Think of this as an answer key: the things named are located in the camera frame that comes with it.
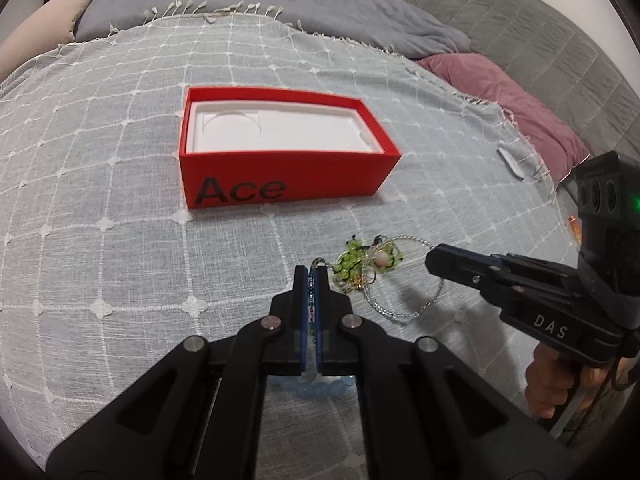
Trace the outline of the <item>right hand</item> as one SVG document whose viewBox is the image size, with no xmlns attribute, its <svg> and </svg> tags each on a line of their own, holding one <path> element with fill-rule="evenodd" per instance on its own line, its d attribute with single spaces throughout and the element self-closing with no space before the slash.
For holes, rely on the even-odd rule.
<svg viewBox="0 0 640 480">
<path fill-rule="evenodd" d="M 585 413 L 591 405 L 597 411 L 619 413 L 628 401 L 630 391 L 616 392 L 607 386 L 600 400 L 596 395 L 605 381 L 608 368 L 585 366 L 580 372 L 580 385 L 587 390 L 577 410 Z M 575 373 L 570 370 L 568 357 L 546 346 L 537 344 L 533 353 L 533 361 L 526 368 L 526 388 L 524 398 L 529 415 L 533 419 L 552 419 L 555 412 L 567 404 L 570 389 L 574 387 Z"/>
</svg>

